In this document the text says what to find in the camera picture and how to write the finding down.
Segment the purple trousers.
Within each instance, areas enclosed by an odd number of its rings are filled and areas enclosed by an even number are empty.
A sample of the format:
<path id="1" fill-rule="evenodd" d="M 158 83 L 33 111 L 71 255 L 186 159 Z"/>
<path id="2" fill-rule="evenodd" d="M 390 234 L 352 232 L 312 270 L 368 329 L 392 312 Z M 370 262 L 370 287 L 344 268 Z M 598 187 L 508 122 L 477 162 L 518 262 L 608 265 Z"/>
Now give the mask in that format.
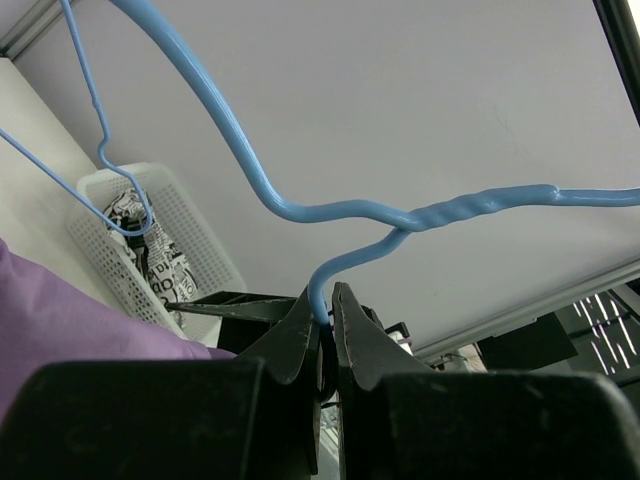
<path id="1" fill-rule="evenodd" d="M 66 361 L 228 360 L 82 293 L 1 244 L 1 415 L 40 368 Z"/>

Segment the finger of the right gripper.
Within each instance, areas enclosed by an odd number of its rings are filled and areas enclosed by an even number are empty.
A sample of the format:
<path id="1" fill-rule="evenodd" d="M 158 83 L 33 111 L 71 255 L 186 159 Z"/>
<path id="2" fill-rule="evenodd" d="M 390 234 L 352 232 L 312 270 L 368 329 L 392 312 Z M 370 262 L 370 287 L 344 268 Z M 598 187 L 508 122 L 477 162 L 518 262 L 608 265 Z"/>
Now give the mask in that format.
<path id="1" fill-rule="evenodd" d="M 194 301 L 168 303 L 167 310 L 240 320 L 281 320 L 297 300 L 297 297 L 220 291 Z"/>

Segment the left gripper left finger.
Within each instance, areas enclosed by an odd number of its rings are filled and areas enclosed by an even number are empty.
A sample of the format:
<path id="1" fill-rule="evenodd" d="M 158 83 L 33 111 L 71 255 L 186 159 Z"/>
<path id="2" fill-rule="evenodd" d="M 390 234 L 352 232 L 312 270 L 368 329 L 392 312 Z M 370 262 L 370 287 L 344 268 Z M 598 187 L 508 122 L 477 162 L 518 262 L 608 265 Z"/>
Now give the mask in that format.
<path id="1" fill-rule="evenodd" d="M 320 331 L 305 296 L 232 360 L 66 362 L 1 429 L 5 479 L 308 479 Z"/>

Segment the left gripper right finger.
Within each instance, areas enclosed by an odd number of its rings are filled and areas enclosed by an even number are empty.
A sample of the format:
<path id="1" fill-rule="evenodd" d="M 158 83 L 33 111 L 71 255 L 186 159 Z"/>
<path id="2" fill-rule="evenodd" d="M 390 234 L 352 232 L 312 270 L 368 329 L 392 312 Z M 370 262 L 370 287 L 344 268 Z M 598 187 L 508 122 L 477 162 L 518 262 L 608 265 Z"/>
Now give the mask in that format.
<path id="1" fill-rule="evenodd" d="M 332 294 L 345 479 L 635 479 L 639 421 L 598 374 L 438 373 Z"/>

